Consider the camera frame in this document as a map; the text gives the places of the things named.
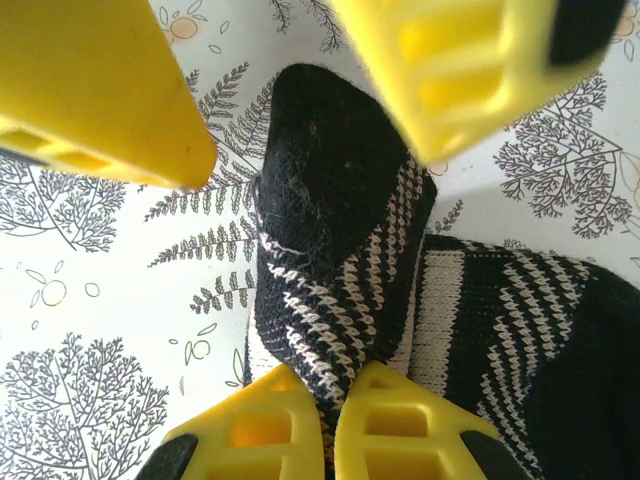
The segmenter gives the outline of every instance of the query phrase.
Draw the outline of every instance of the houndstooth pattern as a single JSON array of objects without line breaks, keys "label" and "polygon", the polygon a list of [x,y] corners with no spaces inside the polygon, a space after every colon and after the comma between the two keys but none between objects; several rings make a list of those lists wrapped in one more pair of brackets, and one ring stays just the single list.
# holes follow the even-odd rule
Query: houndstooth pattern
[{"label": "houndstooth pattern", "polygon": [[[464,388],[472,398],[473,387],[460,383],[475,382],[479,400],[467,408],[499,430],[530,478],[541,479],[540,462],[528,440],[524,401],[536,373],[571,335],[573,313],[590,277],[589,266],[573,259],[447,237],[429,236],[426,243],[410,377],[444,396]],[[450,358],[451,343],[456,322],[466,314],[461,312],[464,295],[475,295],[480,287],[475,273],[482,272],[482,263],[502,265],[502,271],[497,278],[484,278],[495,283],[495,296],[484,296],[478,307],[491,305],[500,314],[494,316],[490,331],[458,332],[468,335],[469,345],[478,343],[474,335],[487,338],[486,368],[479,377],[470,378],[450,370],[455,361]]]}]

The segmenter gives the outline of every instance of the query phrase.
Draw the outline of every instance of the yellow triangular piece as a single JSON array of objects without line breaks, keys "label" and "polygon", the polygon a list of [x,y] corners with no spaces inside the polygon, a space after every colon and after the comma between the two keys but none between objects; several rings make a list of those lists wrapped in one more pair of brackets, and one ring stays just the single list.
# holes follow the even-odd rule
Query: yellow triangular piece
[{"label": "yellow triangular piece", "polygon": [[485,420],[378,362],[356,379],[335,440],[337,480],[485,480],[460,434],[498,439]]},{"label": "yellow triangular piece", "polygon": [[323,480],[315,402],[289,367],[255,383],[172,430],[198,445],[181,480]]},{"label": "yellow triangular piece", "polygon": [[[425,165],[460,154],[579,82],[602,61],[608,43],[582,61],[550,67],[559,5],[577,17],[584,2],[330,3],[398,129]],[[603,25],[609,20],[603,18]]]},{"label": "yellow triangular piece", "polygon": [[0,2],[0,148],[197,188],[215,147],[146,1]]}]

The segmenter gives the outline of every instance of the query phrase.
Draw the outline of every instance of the black sock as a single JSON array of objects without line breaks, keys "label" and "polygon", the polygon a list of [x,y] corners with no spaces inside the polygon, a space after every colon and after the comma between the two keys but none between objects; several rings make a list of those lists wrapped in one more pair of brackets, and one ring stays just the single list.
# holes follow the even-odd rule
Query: black sock
[{"label": "black sock", "polygon": [[353,380],[367,361],[389,361],[402,339],[435,197],[427,180],[372,98],[319,67],[279,76],[257,182],[252,329],[262,345],[251,342],[248,364],[254,375],[272,366],[266,349],[305,381],[328,457]]}]

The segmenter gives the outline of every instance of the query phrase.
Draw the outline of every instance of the orange fruit illustration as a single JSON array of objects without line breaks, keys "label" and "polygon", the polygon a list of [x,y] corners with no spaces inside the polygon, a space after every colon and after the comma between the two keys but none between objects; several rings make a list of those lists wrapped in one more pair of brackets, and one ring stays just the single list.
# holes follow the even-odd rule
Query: orange fruit illustration
[{"label": "orange fruit illustration", "polygon": [[174,36],[173,33],[171,33],[169,30],[162,30],[162,33],[164,33],[164,38],[167,39],[167,42],[169,43],[169,45],[173,44],[173,40],[174,40]]},{"label": "orange fruit illustration", "polygon": [[616,29],[615,36],[616,37],[628,37],[633,33],[635,28],[635,24],[633,23],[633,18],[637,15],[638,8],[633,4],[628,4],[622,14],[622,18],[618,23],[618,28]]},{"label": "orange fruit illustration", "polygon": [[176,38],[186,40],[198,33],[198,25],[189,17],[176,19],[169,27]]}]

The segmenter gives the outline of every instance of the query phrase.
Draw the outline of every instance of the fabric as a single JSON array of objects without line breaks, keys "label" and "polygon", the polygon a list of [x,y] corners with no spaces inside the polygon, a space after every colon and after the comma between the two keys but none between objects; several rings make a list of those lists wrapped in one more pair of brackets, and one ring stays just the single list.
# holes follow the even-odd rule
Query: fabric
[{"label": "fabric", "polygon": [[[3,480],[131,480],[170,429],[242,388],[258,245],[249,192],[265,157],[274,77],[313,63],[375,95],[326,0],[149,3],[219,161],[193,191],[0,156]],[[456,12],[475,21],[463,6]],[[429,168],[438,187],[431,233],[591,258],[640,286],[639,22],[630,0],[597,72]],[[575,33],[576,42],[589,34]],[[110,395],[96,396],[100,388]],[[114,409],[117,418],[104,414]]]},{"label": "fabric", "polygon": [[321,67],[280,74],[256,182],[254,325],[315,395],[329,436],[363,365],[403,337],[427,180],[371,97]]},{"label": "fabric", "polygon": [[286,69],[256,182],[248,380],[298,373],[329,468],[349,387],[378,360],[489,420],[532,479],[638,478],[640,292],[580,260],[428,234],[435,195],[374,100]]}]

